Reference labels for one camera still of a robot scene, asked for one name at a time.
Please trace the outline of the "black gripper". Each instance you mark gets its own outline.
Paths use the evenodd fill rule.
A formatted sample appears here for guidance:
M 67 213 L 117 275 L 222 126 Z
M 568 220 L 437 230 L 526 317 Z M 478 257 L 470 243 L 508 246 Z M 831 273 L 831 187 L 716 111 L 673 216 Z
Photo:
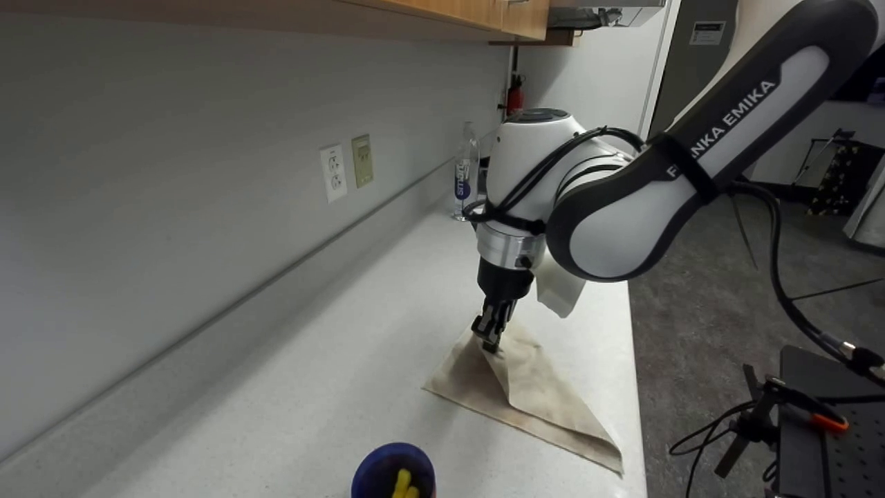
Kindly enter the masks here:
M 478 261 L 478 286 L 485 293 L 485 302 L 470 329 L 473 333 L 485 336 L 482 344 L 486 350 L 497 350 L 513 310 L 532 289 L 532 281 L 532 270 L 513 270 L 486 259 Z

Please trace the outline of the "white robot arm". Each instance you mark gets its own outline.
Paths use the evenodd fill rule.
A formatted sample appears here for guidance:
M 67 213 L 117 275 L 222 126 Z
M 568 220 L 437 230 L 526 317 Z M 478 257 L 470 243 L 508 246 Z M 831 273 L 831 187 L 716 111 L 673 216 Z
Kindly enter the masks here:
M 517 302 L 557 261 L 623 281 L 883 47 L 883 0 L 739 0 L 726 62 L 652 138 L 587 130 L 560 107 L 497 126 L 486 195 L 466 210 L 485 293 L 473 332 L 497 347 Z

